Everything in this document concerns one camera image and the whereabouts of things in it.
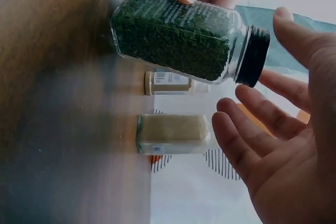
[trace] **glass jar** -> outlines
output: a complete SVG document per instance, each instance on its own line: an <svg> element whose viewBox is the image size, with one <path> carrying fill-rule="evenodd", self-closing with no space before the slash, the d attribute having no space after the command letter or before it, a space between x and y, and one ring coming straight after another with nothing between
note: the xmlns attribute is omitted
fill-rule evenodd
<svg viewBox="0 0 336 224"><path fill-rule="evenodd" d="M144 155L205 152L214 141L203 114L143 114L138 117L136 142Z"/></svg>
<svg viewBox="0 0 336 224"><path fill-rule="evenodd" d="M177 73L148 71L145 73L144 90L145 95L195 94L209 93L210 86Z"/></svg>
<svg viewBox="0 0 336 224"><path fill-rule="evenodd" d="M238 12L200 1L124 0L111 30L118 54L209 84L233 78L254 87L270 43Z"/></svg>

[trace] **black jar cap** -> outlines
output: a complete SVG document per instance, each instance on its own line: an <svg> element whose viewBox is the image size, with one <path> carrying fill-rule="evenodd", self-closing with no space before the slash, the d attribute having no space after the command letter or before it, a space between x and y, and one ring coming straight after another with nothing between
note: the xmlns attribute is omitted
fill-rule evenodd
<svg viewBox="0 0 336 224"><path fill-rule="evenodd" d="M250 29L250 38L236 82L253 88L264 68L270 43L270 32L255 26L251 26Z"/></svg>

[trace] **wooden table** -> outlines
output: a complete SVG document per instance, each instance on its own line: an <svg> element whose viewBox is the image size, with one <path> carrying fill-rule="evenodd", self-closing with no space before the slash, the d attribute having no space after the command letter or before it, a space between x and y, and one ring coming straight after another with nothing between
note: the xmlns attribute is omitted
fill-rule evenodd
<svg viewBox="0 0 336 224"><path fill-rule="evenodd" d="M149 223L150 162L134 136L153 101L144 66L111 51L112 9L0 0L2 223Z"/></svg>

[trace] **green dried herb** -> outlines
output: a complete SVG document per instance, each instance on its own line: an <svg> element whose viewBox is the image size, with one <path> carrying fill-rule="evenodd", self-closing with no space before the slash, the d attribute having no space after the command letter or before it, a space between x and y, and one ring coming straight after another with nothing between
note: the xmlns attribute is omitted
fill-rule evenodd
<svg viewBox="0 0 336 224"><path fill-rule="evenodd" d="M220 7L176 0L126 0L111 19L122 55L209 81L227 65L229 24Z"/></svg>

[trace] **teal cloth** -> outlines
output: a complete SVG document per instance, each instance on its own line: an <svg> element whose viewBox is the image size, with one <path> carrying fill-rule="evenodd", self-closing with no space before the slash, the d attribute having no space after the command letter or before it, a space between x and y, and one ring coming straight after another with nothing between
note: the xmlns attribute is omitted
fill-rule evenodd
<svg viewBox="0 0 336 224"><path fill-rule="evenodd" d="M271 32L271 43L265 66L284 67L289 70L308 73L307 69L303 67L297 60L295 60L294 57L290 55L276 39L272 24L274 10L248 6L236 6L235 9L242 16L246 26L255 25ZM312 30L336 32L336 25L333 24L315 21L296 14L294 15L294 19L296 23Z"/></svg>

